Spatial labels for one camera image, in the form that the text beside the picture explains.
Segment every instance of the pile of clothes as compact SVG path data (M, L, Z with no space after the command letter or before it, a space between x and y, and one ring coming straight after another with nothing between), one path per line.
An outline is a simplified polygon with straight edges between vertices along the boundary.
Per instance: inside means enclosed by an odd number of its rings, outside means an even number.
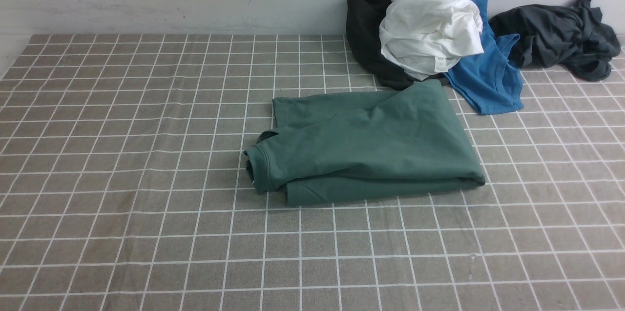
M523 107L519 68L529 64L606 78L620 45L590 1L489 21L488 0L348 0L355 59L396 91L275 98L277 128L245 151L257 193L284 191L302 206L484 185L442 84L490 115Z
M591 82L609 76L621 47L591 0L523 6L490 21L487 2L348 0L348 42L383 86L402 90L441 78L482 115L523 107L519 68L531 64L562 64Z

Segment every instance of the clothing tag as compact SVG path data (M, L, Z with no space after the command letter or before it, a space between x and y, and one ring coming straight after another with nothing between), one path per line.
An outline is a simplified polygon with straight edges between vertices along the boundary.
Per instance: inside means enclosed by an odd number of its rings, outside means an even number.
M446 72L448 70L447 60L442 57L436 57L436 56L434 58L435 58L434 71L436 73Z

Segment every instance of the folded green shirt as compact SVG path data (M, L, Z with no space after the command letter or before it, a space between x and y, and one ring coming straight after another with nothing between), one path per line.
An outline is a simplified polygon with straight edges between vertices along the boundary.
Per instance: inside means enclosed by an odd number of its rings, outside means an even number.
M440 82L401 92L273 100L277 128L245 151L258 193L289 206L475 188L485 183Z

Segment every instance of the gray grid mat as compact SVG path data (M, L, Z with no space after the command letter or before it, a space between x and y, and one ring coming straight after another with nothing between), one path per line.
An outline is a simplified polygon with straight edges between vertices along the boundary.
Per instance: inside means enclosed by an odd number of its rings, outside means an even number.
M0 80L0 309L624 308L613 64L524 71L494 117L447 88L480 189L288 209L241 149L273 97L379 89L343 37L35 35Z

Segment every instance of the blue t-shirt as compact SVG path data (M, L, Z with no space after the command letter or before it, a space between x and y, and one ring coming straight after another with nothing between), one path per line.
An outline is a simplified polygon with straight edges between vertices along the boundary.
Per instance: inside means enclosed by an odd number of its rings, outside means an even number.
M463 57L445 75L451 86L480 115L518 111L523 108L523 81L521 72L508 57L519 35L495 38L488 24L488 0L471 1L478 6L484 23L481 36L484 53Z

